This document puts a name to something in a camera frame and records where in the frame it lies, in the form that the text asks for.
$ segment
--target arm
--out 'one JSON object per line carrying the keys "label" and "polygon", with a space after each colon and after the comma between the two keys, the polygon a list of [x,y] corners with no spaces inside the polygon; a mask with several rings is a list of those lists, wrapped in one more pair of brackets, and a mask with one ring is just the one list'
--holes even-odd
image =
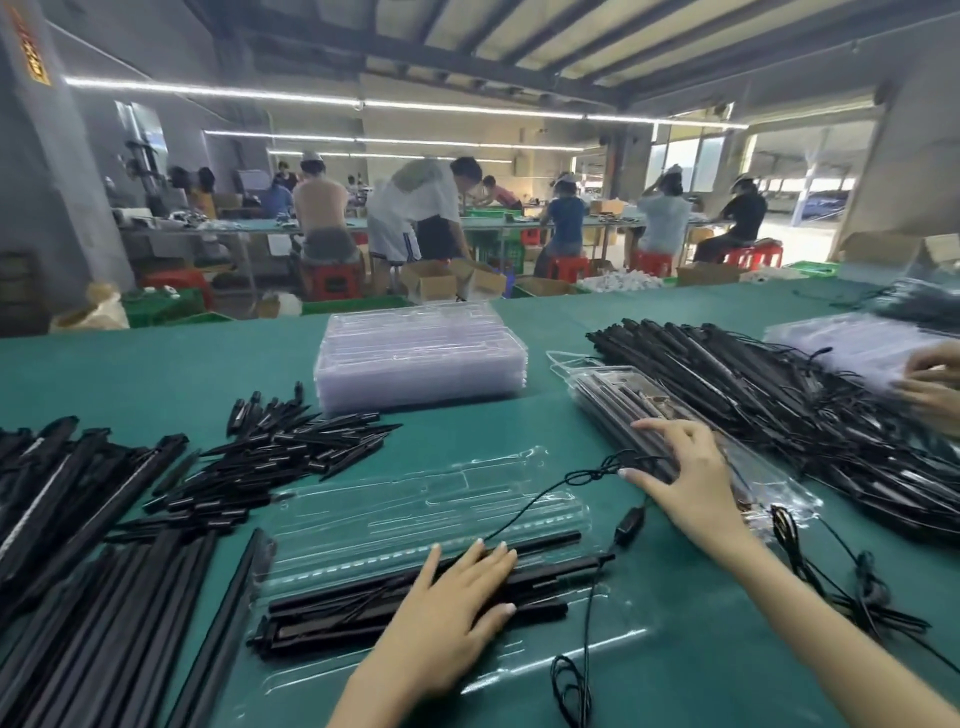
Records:
{"label": "arm", "polygon": [[373,651],[347,680],[326,728],[397,728],[426,697],[448,692],[516,611],[498,604],[477,615],[516,564],[500,544],[481,559],[477,541],[433,583],[440,547],[426,563]]}
{"label": "arm", "polygon": [[853,728],[960,726],[960,714],[946,700],[833,610],[749,531],[733,499],[727,463],[706,425],[643,420],[635,426],[663,434],[677,455],[680,477],[665,485],[640,471],[621,476],[733,575]]}
{"label": "arm", "polygon": [[473,253],[470,251],[470,245],[467,243],[467,236],[464,235],[464,226],[452,220],[447,220],[447,222],[450,224],[450,233],[453,235],[453,239],[457,241],[457,247],[460,248],[460,252],[466,259],[473,260]]}

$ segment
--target black shirt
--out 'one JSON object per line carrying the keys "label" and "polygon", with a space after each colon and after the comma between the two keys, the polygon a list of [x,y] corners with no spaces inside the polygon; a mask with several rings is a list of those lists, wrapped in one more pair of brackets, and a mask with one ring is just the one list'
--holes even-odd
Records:
{"label": "black shirt", "polygon": [[736,223],[727,235],[751,243],[759,235],[760,226],[766,215],[767,201],[759,192],[737,195],[720,213],[724,220],[733,220]]}

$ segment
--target blue shirt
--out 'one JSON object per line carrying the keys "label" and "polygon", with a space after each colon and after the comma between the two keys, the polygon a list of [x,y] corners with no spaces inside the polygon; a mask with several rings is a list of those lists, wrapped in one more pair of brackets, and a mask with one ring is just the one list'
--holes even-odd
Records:
{"label": "blue shirt", "polygon": [[294,196],[282,184],[274,182],[270,189],[260,195],[260,209],[264,217],[273,219],[281,212],[288,212],[294,206]]}
{"label": "blue shirt", "polygon": [[547,246],[553,255],[579,255],[584,247],[584,217],[587,206],[579,197],[558,197],[547,206],[553,220],[553,239]]}

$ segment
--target ceiling beam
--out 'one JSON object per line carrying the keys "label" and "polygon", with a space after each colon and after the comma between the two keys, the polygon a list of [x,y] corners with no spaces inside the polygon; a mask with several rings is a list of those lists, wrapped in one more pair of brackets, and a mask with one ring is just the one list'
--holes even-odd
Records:
{"label": "ceiling beam", "polygon": [[503,56],[500,62],[513,64],[521,59],[525,59],[542,45],[553,40],[560,33],[569,29],[605,2],[607,2],[607,0],[578,0],[532,36],[521,42],[514,50]]}
{"label": "ceiling beam", "polygon": [[460,44],[457,46],[457,51],[472,56],[477,52],[477,48],[483,45],[484,41],[493,35],[493,31],[503,25],[503,22],[510,17],[522,3],[523,0],[500,0],[499,4],[493,9],[493,12],[487,16],[487,19],[478,25],[473,33],[468,33],[467,36],[460,41]]}
{"label": "ceiling beam", "polygon": [[[437,27],[437,22],[440,20],[441,15],[444,14],[446,6],[449,4],[450,0],[433,0],[433,5],[430,7],[430,12],[427,14],[426,20],[423,22],[423,25],[420,26],[420,29],[417,30],[417,43],[426,43],[430,34],[433,33],[433,29]],[[404,63],[398,70],[400,76],[406,76],[407,71],[410,70],[410,66]]]}
{"label": "ceiling beam", "polygon": [[829,50],[872,36],[957,13],[956,0],[852,2],[818,12],[775,31],[614,87],[621,105],[662,96],[692,85],[750,73],[775,63]]}
{"label": "ceiling beam", "polygon": [[547,73],[560,73],[574,63],[589,58],[594,53],[598,53],[605,48],[610,48],[610,46],[615,43],[619,43],[621,40],[639,33],[654,23],[659,23],[665,17],[672,15],[674,12],[681,11],[686,6],[692,5],[695,2],[697,2],[697,0],[662,0],[662,2],[659,2],[653,8],[647,8],[645,11],[634,15],[622,25],[610,29],[600,37],[587,43],[587,45],[582,45],[580,48],[571,51],[562,58],[548,63],[541,70]]}
{"label": "ceiling beam", "polygon": [[612,105],[614,94],[598,85],[549,76],[539,71],[464,56],[454,51],[358,31],[323,21],[309,21],[283,12],[255,9],[239,18],[242,30],[254,35],[286,38],[345,53],[368,54],[394,63],[464,74],[504,85],[555,93],[595,104]]}
{"label": "ceiling beam", "polygon": [[704,38],[715,36],[716,34],[726,31],[733,26],[740,25],[748,20],[753,20],[755,17],[760,17],[761,15],[776,10],[777,8],[781,8],[784,5],[789,5],[792,2],[794,2],[794,0],[755,0],[755,2],[752,2],[749,5],[744,5],[741,8],[737,8],[735,11],[724,13],[723,15],[715,17],[703,25],[698,25],[696,28],[691,28],[685,33],[662,40],[661,42],[655,43],[649,48],[644,48],[637,53],[632,53],[624,59],[620,59],[619,61],[605,65],[603,68],[597,68],[595,71],[587,73],[585,76],[581,77],[581,81],[586,81],[592,84],[614,73],[624,71],[628,68],[633,68],[635,65],[640,65],[641,63],[645,63],[647,61],[652,61],[653,59],[662,56],[665,53],[669,53],[670,51],[683,48],[686,45],[696,43]]}

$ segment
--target green plastic crate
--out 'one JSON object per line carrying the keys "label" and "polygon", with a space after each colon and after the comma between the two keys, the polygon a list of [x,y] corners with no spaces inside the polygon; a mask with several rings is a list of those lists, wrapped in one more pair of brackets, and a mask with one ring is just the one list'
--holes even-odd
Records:
{"label": "green plastic crate", "polygon": [[184,288],[178,293],[180,297],[176,299],[166,291],[124,294],[121,303],[127,311],[130,328],[162,326],[206,311],[204,296],[199,288]]}
{"label": "green plastic crate", "polygon": [[791,268],[795,271],[800,271],[805,276],[809,276],[811,278],[828,279],[834,278],[837,275],[837,270],[840,268],[840,264],[814,263],[809,260],[800,260],[796,263],[790,263],[790,265],[784,267]]}
{"label": "green plastic crate", "polygon": [[185,319],[171,321],[169,324],[166,324],[166,326],[178,327],[183,326],[184,324],[225,324],[228,321],[236,321],[236,319],[231,319],[229,316],[224,316],[222,313],[207,311],[206,313],[198,313],[196,316],[187,316]]}
{"label": "green plastic crate", "polygon": [[353,313],[355,311],[376,311],[381,308],[404,308],[413,305],[402,296],[373,296],[368,299],[346,299],[343,301],[312,301],[303,304],[301,316],[315,313]]}

